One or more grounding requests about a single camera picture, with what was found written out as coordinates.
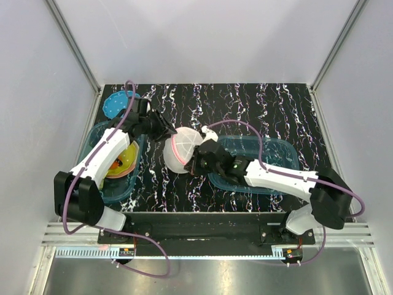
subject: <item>blue plate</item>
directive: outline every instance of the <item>blue plate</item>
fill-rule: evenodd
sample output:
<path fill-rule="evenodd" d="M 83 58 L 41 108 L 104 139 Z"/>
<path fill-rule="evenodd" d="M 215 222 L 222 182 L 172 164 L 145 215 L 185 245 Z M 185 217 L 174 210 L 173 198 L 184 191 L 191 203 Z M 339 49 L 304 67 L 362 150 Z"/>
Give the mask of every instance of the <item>blue plate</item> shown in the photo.
<path fill-rule="evenodd" d="M 132 96 L 133 92 L 128 91 L 128 95 Z M 116 117 L 116 115 L 122 110 L 127 107 L 128 98 L 125 95 L 125 91 L 119 91 L 113 93 L 110 97 L 108 97 L 103 106 L 103 111 L 105 116 L 110 119 Z"/>

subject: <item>reflective metal surface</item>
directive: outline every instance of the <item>reflective metal surface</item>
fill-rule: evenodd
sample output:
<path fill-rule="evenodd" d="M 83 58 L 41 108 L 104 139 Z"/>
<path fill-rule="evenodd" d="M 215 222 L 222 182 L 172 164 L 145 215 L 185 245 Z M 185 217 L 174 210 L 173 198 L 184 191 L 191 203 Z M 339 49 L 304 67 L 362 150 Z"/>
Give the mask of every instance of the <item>reflective metal surface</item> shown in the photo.
<path fill-rule="evenodd" d="M 315 253 L 307 251 L 308 256 Z M 300 268 L 260 263 L 172 261 L 173 275 L 163 280 L 116 269 L 102 259 L 55 259 L 44 294 L 371 294 L 355 249 L 326 249 L 315 263 Z M 136 260 L 129 265 L 153 273 L 165 271 L 164 261 Z"/>

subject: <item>wire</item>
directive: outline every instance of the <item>wire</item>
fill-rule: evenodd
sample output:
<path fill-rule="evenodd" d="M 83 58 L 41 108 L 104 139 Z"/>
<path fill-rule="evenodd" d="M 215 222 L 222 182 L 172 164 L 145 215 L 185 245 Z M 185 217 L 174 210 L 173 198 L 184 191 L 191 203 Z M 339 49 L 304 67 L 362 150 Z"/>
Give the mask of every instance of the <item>wire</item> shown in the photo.
<path fill-rule="evenodd" d="M 300 176 L 300 175 L 293 175 L 291 173 L 277 171 L 277 170 L 274 170 L 274 169 L 267 169 L 265 164 L 262 162 L 262 151 L 263 151 L 262 137 L 260 136 L 259 132 L 253 126 L 251 126 L 250 124 L 245 123 L 243 121 L 239 121 L 239 120 L 228 119 L 228 120 L 222 120 L 220 122 L 213 123 L 213 124 L 209 125 L 208 128 L 211 128 L 211 127 L 214 127 L 214 126 L 217 126 L 217 125 L 220 125 L 220 124 L 224 124 L 224 123 L 238 123 L 238 124 L 241 124 L 241 125 L 245 125 L 246 127 L 250 128 L 252 131 L 254 131 L 254 133 L 258 136 L 258 140 L 259 140 L 258 161 L 259 161 L 260 166 L 263 169 L 265 169 L 267 172 L 273 172 L 273 173 L 275 173 L 277 175 L 282 175 L 282 176 L 287 176 L 287 177 L 290 177 L 290 178 L 304 180 L 303 177 Z M 324 180 L 321 180 L 321 179 L 308 177 L 306 179 L 306 181 L 312 181 L 312 182 L 315 182 L 315 183 L 323 184 L 325 186 L 330 186 L 330 187 L 332 187 L 334 189 L 338 189 L 339 191 L 342 191 L 345 194 L 348 194 L 351 197 L 355 198 L 360 203 L 360 211 L 357 212 L 357 213 L 354 213 L 354 214 L 350 214 L 348 217 L 357 217 L 357 216 L 360 216 L 360 215 L 362 215 L 364 213 L 364 211 L 365 211 L 364 201 L 357 194 L 355 194 L 354 192 L 352 192 L 352 191 L 350 191 L 350 190 L 348 190 L 348 189 L 346 189 L 344 187 L 338 186 L 338 185 L 336 185 L 334 183 L 330 183 L 328 181 L 324 181 Z"/>
<path fill-rule="evenodd" d="M 130 97 L 130 96 L 128 95 L 128 84 L 131 84 L 132 87 L 133 87 L 133 94 L 132 94 L 132 97 Z M 86 162 L 85 162 L 85 166 L 82 167 L 82 168 L 79 170 L 79 172 L 75 175 L 74 179 L 71 181 L 71 184 L 70 184 L 69 189 L 68 189 L 68 191 L 67 191 L 66 199 L 65 199 L 65 201 L 64 201 L 64 208 L 63 208 L 63 215 L 62 215 L 62 218 L 63 218 L 63 229 L 64 229 L 64 231 L 66 232 L 66 234 L 68 234 L 68 235 L 72 235 L 72 234 L 76 233 L 79 229 L 81 229 L 83 226 L 85 226 L 85 224 L 81 224 L 81 225 L 79 225 L 78 227 L 76 227 L 74 230 L 69 230 L 69 229 L 68 229 L 68 225 L 67 225 L 67 213 L 68 213 L 69 200 L 70 200 L 70 198 L 71 198 L 72 192 L 74 191 L 74 188 L 75 188 L 76 183 L 78 182 L 78 180 L 79 180 L 80 176 L 82 175 L 82 173 L 87 169 L 88 164 L 91 162 L 91 160 L 94 159 L 94 156 L 97 155 L 97 153 L 101 150 L 101 148 L 102 148 L 105 144 L 107 144 L 108 141 L 114 136 L 114 134 L 116 133 L 116 131 L 122 126 L 122 124 L 124 123 L 124 121 L 125 121 L 127 115 L 128 115 L 128 114 L 130 113 L 130 111 L 131 111 L 132 105 L 133 105 L 134 100 L 135 100 L 135 91 L 136 91 L 136 90 L 135 90 L 135 84 L 134 84 L 133 81 L 128 80 L 128 81 L 125 82 L 124 88 L 125 88 L 125 93 L 126 93 L 127 98 L 128 98 L 128 99 L 131 99 L 131 101 L 130 101 L 128 107 L 127 107 L 126 112 L 124 113 L 123 118 L 120 120 L 119 124 L 114 128 L 114 130 L 111 132 L 111 134 L 106 138 L 106 141 L 103 141 L 103 142 L 102 142 L 102 143 L 101 143 L 101 144 L 91 153 L 90 157 L 89 157 L 89 158 L 86 160 Z M 134 237 L 134 238 L 143 238 L 144 240 L 147 240 L 147 241 L 151 242 L 152 244 L 154 244 L 154 245 L 161 251 L 161 253 L 162 253 L 162 254 L 164 255 L 164 257 L 165 257 L 165 260 L 166 260 L 166 273 L 165 273 L 164 275 L 154 275 L 154 274 L 152 274 L 152 273 L 142 272 L 142 271 L 140 271 L 140 270 L 133 269 L 133 268 L 131 268 L 131 267 L 128 267 L 128 266 L 125 266 L 125 265 L 121 265 L 121 264 L 118 264 L 118 266 L 121 266 L 121 267 L 123 267 L 123 268 L 125 268 L 125 269 L 128 269 L 128 270 L 132 271 L 132 272 L 136 272 L 136 273 L 138 273 L 138 274 L 146 275 L 146 276 L 152 277 L 152 278 L 167 278 L 167 277 L 169 277 L 169 275 L 170 275 L 170 273 L 171 273 L 171 263 L 170 263 L 170 261 L 169 261 L 168 255 L 166 254 L 165 250 L 164 250 L 155 240 L 153 240 L 152 238 L 145 237 L 144 235 L 131 234 L 131 233 L 129 233 L 129 232 L 121 232 L 121 231 L 112 230 L 112 229 L 104 229 L 103 227 L 98 227 L 98 226 L 95 226 L 95 228 L 102 229 L 102 230 L 105 230 L 105 231 L 107 231 L 107 232 L 112 232 L 113 234 L 127 235 L 127 236 L 129 236 L 129 237 Z"/>

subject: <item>white panel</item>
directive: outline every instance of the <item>white panel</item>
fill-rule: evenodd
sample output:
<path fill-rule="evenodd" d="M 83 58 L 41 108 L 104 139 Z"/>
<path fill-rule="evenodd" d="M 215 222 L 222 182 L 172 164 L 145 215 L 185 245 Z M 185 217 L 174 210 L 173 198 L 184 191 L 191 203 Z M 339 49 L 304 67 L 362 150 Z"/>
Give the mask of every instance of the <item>white panel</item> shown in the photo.
<path fill-rule="evenodd" d="M 393 288 L 393 2 L 369 1 L 317 90 L 349 186 Z"/>
<path fill-rule="evenodd" d="M 57 0 L 99 83 L 307 82 L 356 0 Z"/>
<path fill-rule="evenodd" d="M 0 293 L 23 294 L 93 90 L 44 1 L 0 4 Z"/>

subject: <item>black marble table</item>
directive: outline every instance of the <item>black marble table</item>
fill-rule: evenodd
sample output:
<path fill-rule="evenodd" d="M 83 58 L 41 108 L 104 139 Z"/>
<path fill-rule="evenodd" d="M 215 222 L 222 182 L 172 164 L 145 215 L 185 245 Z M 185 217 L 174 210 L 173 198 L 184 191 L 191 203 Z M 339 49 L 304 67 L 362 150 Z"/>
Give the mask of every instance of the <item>black marble table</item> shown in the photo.
<path fill-rule="evenodd" d="M 95 123 L 107 120 L 106 98 L 123 90 L 106 85 Z M 305 84 L 143 84 L 137 93 L 176 127 L 200 128 L 222 119 L 250 123 L 262 136 L 286 140 L 298 153 L 301 170 L 331 167 L 311 97 Z M 238 124 L 214 129 L 219 135 L 252 135 Z M 147 142 L 135 189 L 111 207 L 122 211 L 287 211 L 302 201 L 291 195 L 234 193 L 216 188 L 207 176 L 178 175 L 164 164 L 164 142 Z"/>

